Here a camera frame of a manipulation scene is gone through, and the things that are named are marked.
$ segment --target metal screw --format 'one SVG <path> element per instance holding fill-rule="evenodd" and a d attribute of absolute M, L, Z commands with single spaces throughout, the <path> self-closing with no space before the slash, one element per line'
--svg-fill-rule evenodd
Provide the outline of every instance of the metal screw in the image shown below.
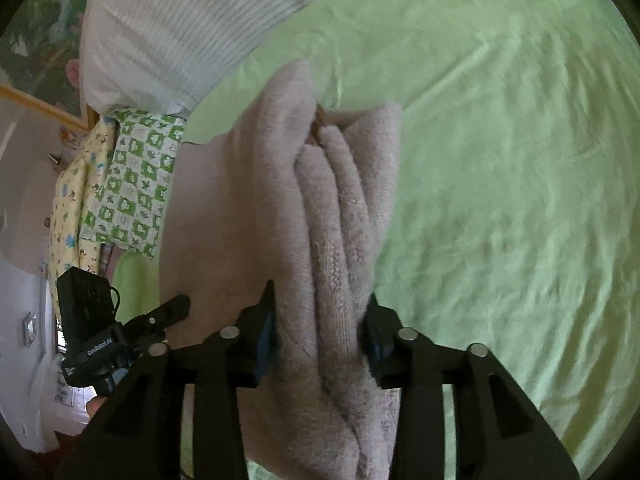
<path fill-rule="evenodd" d="M 161 355 L 166 354 L 168 348 L 169 347 L 164 343 L 153 343 L 147 351 L 151 357 L 160 357 Z"/>
<path fill-rule="evenodd" d="M 225 326 L 220 331 L 220 337 L 222 339 L 235 339 L 239 335 L 240 335 L 240 329 L 237 326 L 234 326 L 234 325 Z"/>
<path fill-rule="evenodd" d="M 469 347 L 469 351 L 476 357 L 487 357 L 489 355 L 489 349 L 482 343 L 473 343 Z"/>
<path fill-rule="evenodd" d="M 418 333 L 413 328 L 401 328 L 398 330 L 398 337 L 405 341 L 415 341 L 418 339 Z"/>

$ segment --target white pillow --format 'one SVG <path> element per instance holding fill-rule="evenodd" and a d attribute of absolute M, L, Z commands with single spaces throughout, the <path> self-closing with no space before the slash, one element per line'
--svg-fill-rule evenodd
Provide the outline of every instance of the white pillow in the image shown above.
<path fill-rule="evenodd" d="M 86 102 L 188 115 L 281 20 L 310 0 L 88 0 Z"/>

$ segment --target folded towel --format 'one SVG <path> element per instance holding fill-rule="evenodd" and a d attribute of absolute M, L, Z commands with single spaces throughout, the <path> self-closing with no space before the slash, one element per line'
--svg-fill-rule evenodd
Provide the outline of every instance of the folded towel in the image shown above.
<path fill-rule="evenodd" d="M 305 62 L 280 69 L 226 135 L 183 145 L 164 227 L 161 297 L 191 297 L 168 330 L 201 342 L 276 288 L 278 363 L 239 390 L 247 455 L 283 479 L 386 479 L 398 392 L 358 341 L 390 222 L 399 109 L 316 113 Z"/>

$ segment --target yellow patterned fabric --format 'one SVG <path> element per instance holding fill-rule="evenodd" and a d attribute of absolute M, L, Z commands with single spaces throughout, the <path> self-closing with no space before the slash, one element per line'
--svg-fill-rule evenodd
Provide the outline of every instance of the yellow patterned fabric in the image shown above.
<path fill-rule="evenodd" d="M 58 317 L 56 280 L 60 275 L 73 266 L 98 273 L 100 244 L 80 239 L 78 229 L 109 168 L 116 126 L 116 121 L 101 118 L 56 183 L 50 229 L 49 287 Z"/>

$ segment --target green bed sheet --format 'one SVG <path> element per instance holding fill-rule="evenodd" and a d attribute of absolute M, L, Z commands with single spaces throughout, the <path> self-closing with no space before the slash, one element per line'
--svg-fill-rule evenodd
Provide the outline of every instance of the green bed sheet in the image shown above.
<path fill-rule="evenodd" d="M 185 140 L 227 131 L 300 57 L 327 108 L 402 105 L 380 303 L 439 344 L 487 344 L 593 472 L 640 398 L 640 49 L 615 6 L 315 0 Z M 157 304 L 156 264 L 127 255 L 115 281 L 123 316 Z"/>

